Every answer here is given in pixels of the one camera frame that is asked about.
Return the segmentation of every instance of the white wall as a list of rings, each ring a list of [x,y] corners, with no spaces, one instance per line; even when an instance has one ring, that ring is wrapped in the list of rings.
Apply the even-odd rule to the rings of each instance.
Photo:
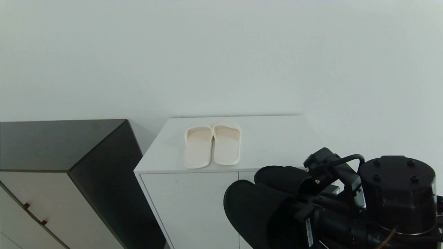
[[[0,120],[128,118],[145,151],[169,117],[302,113],[342,156],[443,172],[442,13],[430,1],[2,2]]]

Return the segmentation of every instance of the label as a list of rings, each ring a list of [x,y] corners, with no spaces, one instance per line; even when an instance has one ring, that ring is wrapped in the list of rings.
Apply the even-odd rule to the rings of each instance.
[[[307,242],[309,247],[314,244],[314,238],[312,237],[312,228],[311,228],[311,218],[308,218],[306,221],[306,234],[307,234]]]

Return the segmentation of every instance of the bolt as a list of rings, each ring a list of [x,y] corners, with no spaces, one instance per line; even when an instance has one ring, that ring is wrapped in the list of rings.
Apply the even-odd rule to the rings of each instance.
[[[417,183],[418,182],[418,177],[415,176],[415,175],[411,176],[411,182]]]

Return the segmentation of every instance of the drawer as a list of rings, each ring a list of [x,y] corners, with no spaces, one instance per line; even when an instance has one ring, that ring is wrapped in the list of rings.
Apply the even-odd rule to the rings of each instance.
[[[0,248],[64,249],[0,187]]]
[[[67,174],[0,172],[0,180],[70,249],[123,248]]]

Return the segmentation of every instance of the slipper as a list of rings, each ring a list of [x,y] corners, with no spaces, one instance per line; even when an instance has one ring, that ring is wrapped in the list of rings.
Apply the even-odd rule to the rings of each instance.
[[[240,161],[240,126],[229,119],[221,120],[212,128],[214,134],[214,162],[235,165]]]
[[[185,143],[187,168],[203,168],[211,162],[212,128],[210,125],[197,125],[187,129]]]

